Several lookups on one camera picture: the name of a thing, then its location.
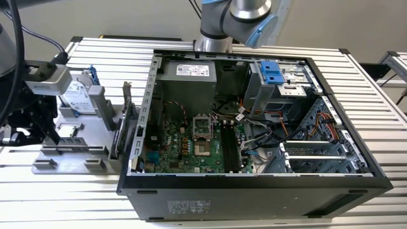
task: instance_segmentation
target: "black cable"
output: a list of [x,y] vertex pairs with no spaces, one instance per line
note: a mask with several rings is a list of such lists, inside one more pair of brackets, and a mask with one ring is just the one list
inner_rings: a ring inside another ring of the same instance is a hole
[[0,126],[6,123],[7,117],[14,111],[14,102],[19,95],[19,90],[22,88],[23,82],[23,71],[24,71],[24,36],[23,36],[23,29],[22,29],[22,19],[19,8],[15,0],[7,0],[8,7],[11,9],[11,14],[14,17],[14,34],[15,34],[15,41],[16,41],[16,65],[15,65],[15,72],[14,72],[14,84],[11,93],[7,98],[6,106],[3,108],[0,114]]
[[402,96],[400,98],[399,98],[399,100],[396,101],[396,105],[399,105],[400,104],[400,102],[403,101],[403,99],[404,99],[404,96]]
[[188,0],[190,1],[190,3],[191,3],[191,6],[192,6],[192,8],[194,8],[194,10],[195,10],[195,13],[196,13],[196,15],[198,15],[198,17],[199,17],[199,19],[202,18],[202,16],[199,15],[199,12],[198,12],[198,10],[196,10],[196,8],[195,8],[195,6],[194,6],[194,3],[192,3],[192,1],[191,0]]
[[195,2],[195,5],[196,5],[196,8],[198,8],[199,12],[203,13],[202,9],[198,6],[196,0],[194,0],[194,2]]
[[396,74],[394,74],[386,81],[384,83],[382,83],[380,87],[383,87],[384,84],[387,84],[387,82],[396,76]]

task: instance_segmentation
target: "table surface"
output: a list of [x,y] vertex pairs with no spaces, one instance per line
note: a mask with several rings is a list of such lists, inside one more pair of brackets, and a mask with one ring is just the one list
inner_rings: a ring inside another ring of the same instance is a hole
[[[152,49],[191,50],[190,42],[135,41],[115,39],[83,39],[71,43],[70,67],[98,69],[100,83],[107,87],[107,98],[115,104],[123,102],[122,85],[132,82],[132,96],[140,104],[150,69]],[[248,51],[235,45],[235,52]],[[348,66],[338,50],[288,47],[264,47],[254,52],[283,54],[283,50],[312,57],[316,64],[336,63]],[[39,155],[40,146],[8,147],[0,153],[0,228],[407,228],[407,147],[395,152],[382,149],[378,143],[375,158],[392,182],[394,189],[355,207],[334,219],[310,220],[242,220],[160,222],[140,221],[126,197],[116,195],[118,176],[35,175],[31,163]]]

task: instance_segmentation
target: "cable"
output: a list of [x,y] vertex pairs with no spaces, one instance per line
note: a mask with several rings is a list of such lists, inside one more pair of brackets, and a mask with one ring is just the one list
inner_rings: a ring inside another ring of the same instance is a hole
[[192,3],[192,1],[191,0],[188,0],[190,1],[190,3],[191,3],[191,6],[192,6],[192,8],[194,8],[194,10],[195,10],[195,13],[196,13],[196,15],[198,15],[198,17],[199,17],[199,19],[202,18],[202,16],[199,15],[199,12],[198,12],[198,10],[196,10],[196,8],[195,8],[195,6],[194,6],[194,3]]
[[266,145],[259,145],[256,146],[255,148],[252,149],[246,149],[243,150],[243,153],[247,152],[247,151],[251,151],[251,150],[256,150],[259,148],[275,148],[279,146],[279,144],[290,139],[292,139],[295,137],[295,135],[299,133],[299,132],[303,132],[304,133],[304,140],[308,140],[308,131],[306,128],[299,128],[296,129],[288,136],[286,136],[280,141],[278,141],[276,143],[272,143],[272,144],[266,144]]
[[[330,114],[327,114],[327,113],[316,113],[315,126],[314,126],[314,129],[312,129],[308,137],[311,137],[315,134],[316,130],[318,130],[319,116],[323,117],[323,120],[326,120],[327,118],[331,118]],[[334,126],[331,126],[330,123],[327,123],[326,125],[327,125],[327,128],[328,128],[330,132],[331,132],[332,138],[334,139],[339,139],[339,135],[338,135],[338,133],[335,131]]]
[[[328,113],[322,113],[322,114],[326,116],[326,118],[332,119],[332,117],[331,117],[331,115],[330,115]],[[339,134],[338,134],[338,131],[336,131],[336,129],[335,129],[332,123],[327,123],[327,126],[328,126],[328,129],[330,129],[332,138],[334,138],[334,139],[336,138],[336,139],[339,140],[339,139],[340,139],[340,138],[339,138]]]
[[24,36],[23,36],[23,29],[22,29],[22,19],[19,8],[16,5],[15,0],[7,0],[8,7],[11,9],[11,14],[14,16],[14,34],[16,40],[16,65],[15,65],[15,72],[14,72],[14,84],[11,93],[7,98],[6,106],[3,108],[0,114],[0,126],[6,123],[7,117],[14,109],[14,102],[19,95],[19,90],[23,82],[23,71],[24,71]]
[[183,106],[182,104],[179,104],[178,102],[172,102],[172,101],[166,102],[166,103],[164,103],[164,106],[168,105],[168,104],[176,104],[176,105],[180,107],[180,109],[183,110],[183,114],[184,114],[184,123],[186,123],[186,125],[187,125],[187,124],[188,124],[188,123],[187,123],[187,113],[186,113],[184,106]]
[[198,3],[196,3],[196,0],[194,0],[194,2],[195,2],[195,5],[196,5],[196,8],[198,8],[199,12],[203,13],[203,11],[202,11],[202,9],[199,8],[199,5],[198,5]]
[[[11,15],[10,12],[4,12],[4,14],[6,14],[6,16],[7,16],[11,20],[14,20],[14,17],[12,17],[12,15]],[[42,39],[43,41],[50,42],[51,44],[54,44],[54,45],[58,47],[58,49],[59,49],[60,52],[66,52],[64,47],[63,47],[55,40],[52,40],[51,38],[48,38],[48,37],[46,37],[46,36],[43,36],[43,35],[40,35],[40,34],[38,34],[38,33],[35,33],[34,31],[31,31],[31,30],[30,30],[26,26],[23,26],[23,25],[22,25],[22,28],[23,28],[24,32],[27,32],[31,36],[34,36],[34,37]]]
[[287,131],[287,128],[286,128],[286,125],[284,125],[284,122],[283,122],[283,112],[282,111],[264,111],[264,113],[270,113],[270,114],[279,114],[280,115],[280,123],[282,123],[282,126],[283,126],[283,129],[284,129],[284,132],[286,132],[286,136],[288,136],[288,131]]
[[386,81],[384,83],[382,83],[380,87],[383,87],[384,84],[387,84],[387,82],[396,76],[396,74],[394,74]]
[[400,102],[403,101],[403,99],[404,99],[404,96],[402,96],[400,98],[399,98],[399,100],[396,101],[396,105],[399,105],[400,104]]

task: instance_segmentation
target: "label sticker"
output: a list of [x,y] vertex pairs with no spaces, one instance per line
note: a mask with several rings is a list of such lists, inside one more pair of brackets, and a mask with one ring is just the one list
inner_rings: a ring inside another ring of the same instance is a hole
[[210,76],[210,66],[179,64],[176,66],[176,75]]
[[211,207],[210,200],[168,200],[171,214],[207,214]]
[[243,115],[243,114],[240,114],[240,115],[236,116],[236,120],[238,120],[238,121],[240,121],[243,118],[244,118],[244,115]]
[[238,111],[239,111],[239,113],[243,113],[246,111],[246,108],[240,107]]
[[70,87],[64,93],[64,98],[71,108],[78,112],[91,112],[95,110],[87,89],[80,82],[71,82]]

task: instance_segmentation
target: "wire bundle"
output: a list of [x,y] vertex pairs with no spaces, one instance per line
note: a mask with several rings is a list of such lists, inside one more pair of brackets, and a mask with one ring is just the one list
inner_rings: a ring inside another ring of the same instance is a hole
[[284,119],[283,119],[283,112],[282,111],[264,111],[264,113],[268,113],[268,114],[279,114],[280,115],[280,123],[282,123],[282,126],[283,126],[283,129],[284,129],[284,132],[286,132],[286,136],[288,135],[288,131],[286,129],[286,125],[284,125]]
[[164,106],[168,105],[168,104],[176,104],[180,107],[180,109],[183,110],[183,113],[184,113],[184,123],[187,125],[187,112],[186,112],[184,106],[182,104],[179,104],[178,102],[174,102],[174,101],[170,101],[170,102],[164,103]]
[[[315,134],[316,130],[318,130],[318,126],[319,126],[319,117],[320,117],[320,116],[322,116],[323,120],[332,119],[332,117],[331,117],[330,114],[327,114],[327,113],[316,113],[315,126],[314,126],[314,129],[312,129],[312,131],[311,131],[308,137],[311,137],[311,136]],[[335,128],[334,128],[334,125],[332,125],[331,123],[327,123],[326,125],[327,125],[327,128],[328,128],[330,132],[331,132],[332,138],[334,138],[334,139],[339,139],[339,134],[338,134],[338,132],[336,132],[336,130],[335,130]]]

